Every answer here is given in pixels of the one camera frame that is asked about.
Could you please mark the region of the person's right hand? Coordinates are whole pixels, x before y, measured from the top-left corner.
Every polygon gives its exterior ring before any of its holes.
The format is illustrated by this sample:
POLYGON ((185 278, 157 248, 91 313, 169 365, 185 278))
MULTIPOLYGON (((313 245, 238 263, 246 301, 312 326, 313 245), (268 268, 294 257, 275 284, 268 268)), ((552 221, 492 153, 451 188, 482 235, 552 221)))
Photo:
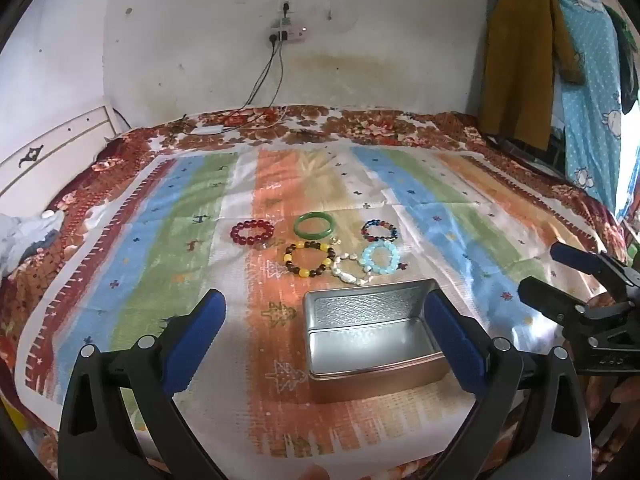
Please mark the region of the person's right hand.
POLYGON ((600 411, 606 400, 624 404, 639 400, 639 377, 629 377, 617 385, 614 376, 594 376, 588 380, 586 388, 586 407, 588 414, 594 416, 600 411))

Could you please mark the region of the person's left hand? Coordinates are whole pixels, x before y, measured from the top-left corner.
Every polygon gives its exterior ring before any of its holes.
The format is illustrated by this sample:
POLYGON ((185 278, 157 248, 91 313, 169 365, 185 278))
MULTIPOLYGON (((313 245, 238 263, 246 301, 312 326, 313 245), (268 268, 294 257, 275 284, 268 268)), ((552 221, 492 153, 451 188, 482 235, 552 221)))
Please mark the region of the person's left hand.
POLYGON ((330 480, 330 475, 323 467, 311 464, 297 480, 330 480))

